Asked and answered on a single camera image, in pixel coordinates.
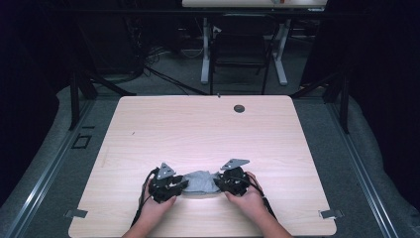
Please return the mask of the black chair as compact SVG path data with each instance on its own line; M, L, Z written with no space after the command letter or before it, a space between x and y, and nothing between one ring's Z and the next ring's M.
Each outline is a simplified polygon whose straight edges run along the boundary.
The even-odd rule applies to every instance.
M225 14L210 19L219 29L210 42L209 92L214 94L217 67L264 69L261 94L265 93L273 42L279 32L276 19L265 14Z

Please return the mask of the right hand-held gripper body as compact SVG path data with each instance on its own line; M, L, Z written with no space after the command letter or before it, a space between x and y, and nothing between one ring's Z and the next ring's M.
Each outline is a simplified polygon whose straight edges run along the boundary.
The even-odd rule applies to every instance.
M242 166L248 164L249 160L231 159L221 167L224 176L223 183L228 192L232 195L242 196L250 186L249 176L243 171Z

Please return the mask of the person's right hand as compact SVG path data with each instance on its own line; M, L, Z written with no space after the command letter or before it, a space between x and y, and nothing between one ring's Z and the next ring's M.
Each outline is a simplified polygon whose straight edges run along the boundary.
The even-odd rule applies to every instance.
M256 179L256 176L251 172L247 172L252 183L248 190L242 196L232 195L226 192L225 195L230 202L235 204L248 218L255 220L266 212L263 204L263 198L260 193L261 187Z

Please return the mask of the black tape square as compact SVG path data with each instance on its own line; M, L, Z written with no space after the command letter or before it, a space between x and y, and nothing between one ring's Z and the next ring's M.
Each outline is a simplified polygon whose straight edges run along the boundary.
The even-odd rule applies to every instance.
M90 143L91 138L92 138L91 135L78 134L71 148L72 149L86 149Z

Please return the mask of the black metal stand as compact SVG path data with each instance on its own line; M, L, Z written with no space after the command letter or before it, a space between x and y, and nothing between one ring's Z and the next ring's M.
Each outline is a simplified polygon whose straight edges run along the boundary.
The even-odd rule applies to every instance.
M323 100L325 103L334 103L338 96L340 96L339 124L343 131L348 134L350 78L345 72L333 72L319 81L303 86L297 92L292 93L290 97L293 99L300 98L322 85L326 85L326 90L323 94Z
M98 92L93 86L94 82L98 82L120 96L134 96L134 93L115 85L96 73L88 70L75 71L69 81L71 104L70 130L73 130L80 120L79 92L82 92L88 100L94 100L98 96Z

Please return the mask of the white desk top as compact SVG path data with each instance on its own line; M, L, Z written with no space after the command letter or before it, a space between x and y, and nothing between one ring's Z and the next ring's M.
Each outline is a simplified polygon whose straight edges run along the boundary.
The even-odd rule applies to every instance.
M190 8L322 8L328 0L182 0Z

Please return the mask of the white desk leg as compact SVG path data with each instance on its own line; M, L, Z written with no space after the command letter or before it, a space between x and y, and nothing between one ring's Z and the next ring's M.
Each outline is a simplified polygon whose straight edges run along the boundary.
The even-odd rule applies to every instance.
M278 47L277 52L273 54L274 65L277 73L278 82L281 86L286 86L288 84L286 74L284 71L284 66L282 63L282 56L284 53L287 36L288 36L288 22L284 22L280 25L279 34L278 34Z
M206 18L203 19L203 60L201 68L200 82L207 84L209 82L210 71L210 25Z

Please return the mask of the person's left hand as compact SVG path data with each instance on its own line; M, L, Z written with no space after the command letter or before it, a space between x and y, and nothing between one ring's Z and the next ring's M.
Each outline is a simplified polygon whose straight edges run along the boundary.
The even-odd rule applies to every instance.
M149 187L145 188L145 197L142 201L142 212L140 217L158 219L161 221L164 215L172 208L176 202L176 197L173 196L169 200L164 201L163 203L158 203L154 201L152 196L149 193Z

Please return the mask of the metal floor rail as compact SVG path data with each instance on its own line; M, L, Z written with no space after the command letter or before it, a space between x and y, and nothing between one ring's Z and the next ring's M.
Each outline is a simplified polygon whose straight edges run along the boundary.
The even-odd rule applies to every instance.
M388 212L385 209L385 206L380 198L377 190L375 189L371 178L368 174L368 171L365 167L365 164L360 156L352 136L349 133L346 133L342 128L339 120L339 110L334 104L327 103L326 108L329 111L330 116L334 122L335 127L339 131L340 137L344 141L346 148L350 154L350 163L352 165L353 171L358 179L359 185L365 195L368 206L373 214L376 223L383 238L400 238L397 234L397 231L390 220Z
M94 100L83 102L79 121L69 130L70 106L60 104L41 147L0 207L0 238L20 238L25 234L94 106Z

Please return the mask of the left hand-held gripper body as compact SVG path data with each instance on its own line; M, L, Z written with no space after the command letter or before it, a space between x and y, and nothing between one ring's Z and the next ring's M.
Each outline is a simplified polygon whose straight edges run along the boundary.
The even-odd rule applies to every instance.
M157 203L168 201L173 196L179 195L179 177L176 172L166 163L162 163L154 172L152 183L149 185L149 193Z

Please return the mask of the grey tape piece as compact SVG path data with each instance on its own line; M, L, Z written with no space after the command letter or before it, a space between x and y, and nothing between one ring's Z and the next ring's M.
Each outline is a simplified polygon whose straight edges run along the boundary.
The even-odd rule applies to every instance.
M344 213L340 209L322 210L319 215L323 219L337 219L344 216Z
M80 210L80 209L69 209L64 216L67 218L74 218L74 217L78 217L78 218L85 218L87 215L87 211L86 210Z

